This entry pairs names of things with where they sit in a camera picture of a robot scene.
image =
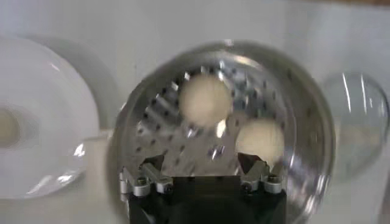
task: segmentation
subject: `white table surface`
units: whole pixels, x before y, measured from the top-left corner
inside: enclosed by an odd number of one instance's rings
[[[30,38],[67,59],[90,86],[102,127],[114,124],[131,90],[158,65],[225,38],[275,47],[318,82],[361,71],[390,93],[390,8],[273,0],[0,0],[0,35]],[[331,186],[311,223],[375,223],[389,152],[386,147],[357,179]],[[89,173],[39,200],[0,200],[0,223],[114,223],[104,188],[87,190],[94,183]]]

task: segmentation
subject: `white plate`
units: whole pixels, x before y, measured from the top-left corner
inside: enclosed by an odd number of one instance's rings
[[[81,76],[53,51],[0,37],[0,110],[19,125],[18,141],[0,148],[0,198],[46,195],[85,170],[82,141],[98,135],[98,111]]]

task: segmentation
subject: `white ball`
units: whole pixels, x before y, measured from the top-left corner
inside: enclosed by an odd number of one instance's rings
[[[179,110],[189,122],[212,127],[229,115],[232,102],[229,89],[217,77],[196,75],[183,86]]]
[[[283,130],[270,119],[256,119],[248,122],[239,131],[236,151],[257,155],[272,167],[283,155],[285,140]]]

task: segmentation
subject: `perforated metal plate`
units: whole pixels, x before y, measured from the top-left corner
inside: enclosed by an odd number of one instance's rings
[[[183,83],[199,73],[216,75],[234,98],[233,112],[215,128],[189,124],[178,110]],[[240,174],[235,139],[240,126],[255,117],[270,117],[283,128],[287,219],[305,220],[319,204],[329,180],[333,122],[310,76],[274,50],[250,43],[222,43],[173,59],[132,92],[119,115],[113,145],[127,169],[137,169],[145,158],[164,154],[165,175]]]

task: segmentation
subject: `transparent dome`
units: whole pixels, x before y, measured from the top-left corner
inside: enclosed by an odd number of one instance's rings
[[[385,143],[389,107],[384,91],[361,73],[342,73],[323,85],[335,123],[333,177],[349,179],[375,162]]]

